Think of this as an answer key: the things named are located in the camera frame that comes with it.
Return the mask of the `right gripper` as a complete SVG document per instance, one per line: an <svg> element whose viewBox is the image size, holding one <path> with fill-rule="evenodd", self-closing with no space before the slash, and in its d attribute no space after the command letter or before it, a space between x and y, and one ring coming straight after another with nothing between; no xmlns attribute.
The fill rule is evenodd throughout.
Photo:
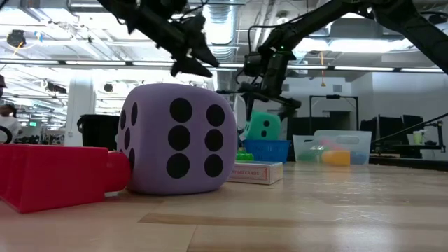
<svg viewBox="0 0 448 252"><path fill-rule="evenodd" d="M218 90L218 94L230 95L242 93L246 107L246 120L251 120L254 101L274 101L281 104L279 111L280 121L293 116L302 103L296 99L281 96L282 86L286 79L288 62L294 60L291 51L275 50L250 52L245 56L244 66L241 70L246 76L253 77L250 83L242 82L237 91Z"/></svg>

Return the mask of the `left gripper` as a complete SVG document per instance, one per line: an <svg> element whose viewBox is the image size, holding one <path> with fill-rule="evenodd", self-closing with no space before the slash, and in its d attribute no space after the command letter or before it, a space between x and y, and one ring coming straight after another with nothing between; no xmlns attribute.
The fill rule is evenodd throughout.
<svg viewBox="0 0 448 252"><path fill-rule="evenodd" d="M210 51L207 45L205 33L203 32L206 18L203 14L197 14L180 20L171 19L169 24L175 28L182 41L177 43L177 49L171 54L171 58L176 60L171 67L170 74L175 77L178 73L193 74L211 78L213 74L195 57L213 67L218 67L219 62Z"/></svg>

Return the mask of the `teal foam die black dots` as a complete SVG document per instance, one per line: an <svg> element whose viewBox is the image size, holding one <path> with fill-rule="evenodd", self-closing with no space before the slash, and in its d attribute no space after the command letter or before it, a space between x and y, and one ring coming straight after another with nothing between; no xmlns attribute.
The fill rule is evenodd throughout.
<svg viewBox="0 0 448 252"><path fill-rule="evenodd" d="M278 115L252 110L243 136L250 140L278 140L280 133L281 120Z"/></svg>

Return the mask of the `dark green building block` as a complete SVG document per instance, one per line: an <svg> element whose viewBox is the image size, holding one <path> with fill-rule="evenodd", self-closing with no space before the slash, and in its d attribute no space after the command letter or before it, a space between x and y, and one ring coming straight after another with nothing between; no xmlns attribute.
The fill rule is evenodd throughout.
<svg viewBox="0 0 448 252"><path fill-rule="evenodd" d="M304 150L297 154L296 160L298 162L319 163L321 161L321 151L320 150Z"/></svg>

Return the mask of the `white red playing card box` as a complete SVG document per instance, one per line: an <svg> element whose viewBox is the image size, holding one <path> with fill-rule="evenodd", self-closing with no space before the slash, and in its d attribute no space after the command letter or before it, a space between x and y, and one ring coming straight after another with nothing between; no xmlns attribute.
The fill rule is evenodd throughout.
<svg viewBox="0 0 448 252"><path fill-rule="evenodd" d="M284 177L282 162L238 160L228 182L272 185Z"/></svg>

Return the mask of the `small red building block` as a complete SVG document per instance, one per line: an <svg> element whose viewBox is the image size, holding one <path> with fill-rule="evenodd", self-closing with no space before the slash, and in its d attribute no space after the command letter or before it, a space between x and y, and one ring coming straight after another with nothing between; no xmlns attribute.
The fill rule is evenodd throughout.
<svg viewBox="0 0 448 252"><path fill-rule="evenodd" d="M343 147L341 144L336 143L334 140L332 139L320 139L319 143L322 146L325 146L329 151L345 151L346 148Z"/></svg>

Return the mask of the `orange building block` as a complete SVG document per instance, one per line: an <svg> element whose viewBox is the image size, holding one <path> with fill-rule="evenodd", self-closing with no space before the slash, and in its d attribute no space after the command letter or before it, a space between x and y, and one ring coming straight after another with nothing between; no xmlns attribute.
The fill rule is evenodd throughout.
<svg viewBox="0 0 448 252"><path fill-rule="evenodd" d="M327 165L348 166L351 164L351 153L347 150L327 150L321 155Z"/></svg>

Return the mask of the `blue building block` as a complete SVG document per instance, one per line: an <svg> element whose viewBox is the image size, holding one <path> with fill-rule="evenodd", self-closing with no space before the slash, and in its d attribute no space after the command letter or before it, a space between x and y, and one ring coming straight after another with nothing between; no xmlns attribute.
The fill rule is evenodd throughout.
<svg viewBox="0 0 448 252"><path fill-rule="evenodd" d="M352 165L364 165L368 163L369 155L360 151L351 151L350 152L350 163Z"/></svg>

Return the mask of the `purple foam die black dots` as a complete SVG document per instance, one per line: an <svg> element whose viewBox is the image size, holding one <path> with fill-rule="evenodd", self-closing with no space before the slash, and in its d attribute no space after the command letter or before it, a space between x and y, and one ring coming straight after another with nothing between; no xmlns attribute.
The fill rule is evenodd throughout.
<svg viewBox="0 0 448 252"><path fill-rule="evenodd" d="M152 195L219 189L233 170L237 124L218 93L180 84L149 84L126 97L118 151L132 171L128 189Z"/></svg>

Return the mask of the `large red building block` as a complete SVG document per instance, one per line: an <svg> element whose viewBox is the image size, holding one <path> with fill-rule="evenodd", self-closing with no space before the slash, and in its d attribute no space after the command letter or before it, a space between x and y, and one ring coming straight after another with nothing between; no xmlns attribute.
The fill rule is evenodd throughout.
<svg viewBox="0 0 448 252"><path fill-rule="evenodd" d="M107 148L0 144L0 199L20 213L100 202L130 175Z"/></svg>

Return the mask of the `clear plastic container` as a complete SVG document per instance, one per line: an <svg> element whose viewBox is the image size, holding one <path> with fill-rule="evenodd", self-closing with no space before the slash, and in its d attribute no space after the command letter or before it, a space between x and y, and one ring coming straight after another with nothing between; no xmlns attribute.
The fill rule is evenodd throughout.
<svg viewBox="0 0 448 252"><path fill-rule="evenodd" d="M317 130L314 135L311 136L293 135L295 161L297 162L296 156L298 153L310 150L314 145L320 145L319 140L324 138L332 139L337 144L341 144L346 148L346 151L360 151L367 153L370 159L371 137L371 132L348 130ZM322 159L317 164L329 165L325 164Z"/></svg>

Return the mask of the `long linear ceiling light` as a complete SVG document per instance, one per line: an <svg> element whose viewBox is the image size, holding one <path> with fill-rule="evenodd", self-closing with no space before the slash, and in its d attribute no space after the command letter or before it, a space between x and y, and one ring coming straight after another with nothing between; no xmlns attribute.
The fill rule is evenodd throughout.
<svg viewBox="0 0 448 252"><path fill-rule="evenodd" d="M172 62L122 62L122 61L96 61L96 60L51 60L51 59L6 59L0 58L0 64L35 65L45 67L94 67L94 68L169 68ZM288 70L310 71L359 71L359 72L394 72L406 74L444 74L439 68L416 67L383 67L383 66L332 66L299 64L288 65Z"/></svg>

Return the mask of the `black round bin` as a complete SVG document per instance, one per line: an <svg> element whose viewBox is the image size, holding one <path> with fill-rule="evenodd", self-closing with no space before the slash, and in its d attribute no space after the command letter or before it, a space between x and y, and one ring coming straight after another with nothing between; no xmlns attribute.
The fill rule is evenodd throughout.
<svg viewBox="0 0 448 252"><path fill-rule="evenodd" d="M83 146L104 147L115 151L119 119L116 115L82 115L78 119L77 127L82 134Z"/></svg>

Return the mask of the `thin black slanted rod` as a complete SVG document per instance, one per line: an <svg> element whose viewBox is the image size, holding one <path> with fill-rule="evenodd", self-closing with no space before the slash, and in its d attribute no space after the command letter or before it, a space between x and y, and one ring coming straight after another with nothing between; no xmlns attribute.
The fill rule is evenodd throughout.
<svg viewBox="0 0 448 252"><path fill-rule="evenodd" d="M392 138L392 137L394 137L394 136L396 136L396 135L404 134L404 133L406 133L406 132L408 132L408 131L411 131L411 130L413 130L414 128L418 128L418 127L420 127L420 126L425 127L425 126L429 125L430 123L433 123L433 122L435 122L435 121L437 121L437 120L439 120L439 119L445 118L445 117L447 117L447 116L448 116L448 113L444 113L444 114L439 115L439 116L437 116L437 117L435 117L435 118L432 118L432 119L430 119L430 120L420 122L420 123L415 124L415 125L413 125L413 126L410 126L410 127L405 128L405 129L402 129L402 130L400 130L400 131L398 131L398 132L395 132L395 133L392 133L392 134L390 134L390 135L384 136L384 137L382 137L382 138L380 138L380 139L376 139L376 140L372 141L372 144L375 144L375 143L379 143L379 142L385 141L385 140L390 139L390 138Z"/></svg>

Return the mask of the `person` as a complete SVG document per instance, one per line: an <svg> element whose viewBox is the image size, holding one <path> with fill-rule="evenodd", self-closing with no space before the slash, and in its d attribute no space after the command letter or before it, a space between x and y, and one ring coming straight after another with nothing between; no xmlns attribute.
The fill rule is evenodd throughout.
<svg viewBox="0 0 448 252"><path fill-rule="evenodd" d="M21 124L17 119L17 109L12 104L0 106L0 126L7 128L12 135L11 143L22 133Z"/></svg>

